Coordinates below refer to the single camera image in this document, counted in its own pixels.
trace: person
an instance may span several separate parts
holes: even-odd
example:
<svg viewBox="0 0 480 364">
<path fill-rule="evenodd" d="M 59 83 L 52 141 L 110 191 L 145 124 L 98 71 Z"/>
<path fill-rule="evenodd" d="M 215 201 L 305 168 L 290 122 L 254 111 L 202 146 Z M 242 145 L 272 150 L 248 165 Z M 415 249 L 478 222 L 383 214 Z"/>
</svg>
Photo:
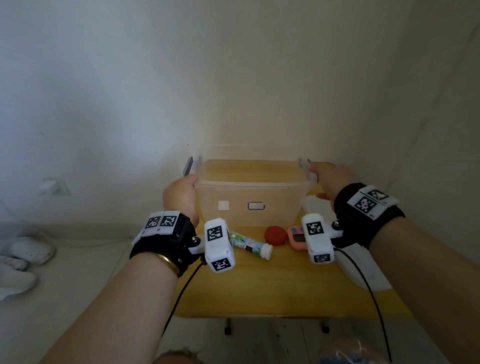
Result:
<svg viewBox="0 0 480 364">
<path fill-rule="evenodd" d="M 316 163 L 324 193 L 335 201 L 353 182 L 346 166 Z M 174 181 L 163 192 L 165 210 L 178 210 L 194 226 L 195 175 Z M 405 217 L 383 225 L 370 253 L 400 298 L 452 363 L 478 357 L 480 269 Z M 42 364 L 152 363 L 177 285 L 168 264 L 153 253 L 133 256 L 89 307 L 50 348 Z M 192 355 L 168 353 L 165 363 L 198 363 Z"/>
</svg>

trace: black wristband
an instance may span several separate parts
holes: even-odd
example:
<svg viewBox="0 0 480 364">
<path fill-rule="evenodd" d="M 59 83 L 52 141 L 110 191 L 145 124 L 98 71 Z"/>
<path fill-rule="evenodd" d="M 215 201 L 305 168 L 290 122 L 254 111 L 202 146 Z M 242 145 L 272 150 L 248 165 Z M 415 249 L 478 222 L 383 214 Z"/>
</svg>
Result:
<svg viewBox="0 0 480 364">
<path fill-rule="evenodd" d="M 334 210 L 344 234 L 343 246 L 338 247 L 358 243 L 368 249 L 372 239 L 383 225 L 397 217 L 405 217 L 405 214 L 397 206 L 390 206 L 377 219 L 373 220 L 349 205 L 349 199 L 363 187 L 365 187 L 363 183 L 349 184 L 335 198 Z"/>
<path fill-rule="evenodd" d="M 201 254 L 192 254 L 189 247 L 195 246 L 192 237 L 196 235 L 195 227 L 190 218 L 184 214 L 179 215 L 171 235 L 152 235 L 141 238 L 132 248 L 130 259 L 139 253 L 156 253 L 163 255 L 179 269 L 178 276 L 187 270 L 188 266 L 195 262 Z"/>
</svg>

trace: floor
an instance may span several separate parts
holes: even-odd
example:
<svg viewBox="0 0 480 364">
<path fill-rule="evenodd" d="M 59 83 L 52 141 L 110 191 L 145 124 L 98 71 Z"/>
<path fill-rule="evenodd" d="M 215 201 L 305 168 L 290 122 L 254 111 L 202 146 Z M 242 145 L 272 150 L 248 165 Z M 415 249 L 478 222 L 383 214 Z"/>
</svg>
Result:
<svg viewBox="0 0 480 364">
<path fill-rule="evenodd" d="M 39 275 L 36 287 L 0 302 L 0 363 L 37 363 L 130 253 L 130 241 L 64 241 L 57 246 L 51 261 L 29 269 Z M 342 334 L 361 337 L 384 352 L 376 321 L 335 319 L 326 335 L 318 320 L 234 318 L 232 335 L 226 336 L 222 318 L 174 317 L 158 353 L 187 347 L 207 364 L 315 363 L 319 351 Z M 414 322 L 387 321 L 396 363 L 447 363 Z"/>
</svg>

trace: person's right arm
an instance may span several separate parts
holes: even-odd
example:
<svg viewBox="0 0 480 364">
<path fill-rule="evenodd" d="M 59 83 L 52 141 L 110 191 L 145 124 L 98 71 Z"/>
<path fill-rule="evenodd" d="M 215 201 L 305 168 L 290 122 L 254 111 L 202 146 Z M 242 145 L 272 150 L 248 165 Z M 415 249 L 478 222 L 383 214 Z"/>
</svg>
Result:
<svg viewBox="0 0 480 364">
<path fill-rule="evenodd" d="M 352 183 L 347 167 L 311 166 L 327 198 Z M 407 218 L 385 224 L 370 253 L 415 318 L 452 363 L 478 358 L 480 344 L 480 267 Z"/>
</svg>

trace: gold bracelet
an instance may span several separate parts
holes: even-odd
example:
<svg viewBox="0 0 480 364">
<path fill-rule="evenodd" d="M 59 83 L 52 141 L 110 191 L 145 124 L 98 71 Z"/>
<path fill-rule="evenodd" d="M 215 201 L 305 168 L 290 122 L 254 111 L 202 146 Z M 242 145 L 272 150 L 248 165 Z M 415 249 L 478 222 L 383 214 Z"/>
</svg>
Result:
<svg viewBox="0 0 480 364">
<path fill-rule="evenodd" d="M 173 273 L 178 277 L 180 274 L 180 269 L 175 265 L 174 262 L 172 262 L 170 259 L 168 259 L 166 256 L 159 254 L 159 253 L 154 253 L 158 258 L 160 258 L 161 261 L 165 262 L 167 266 L 172 270 Z"/>
</svg>

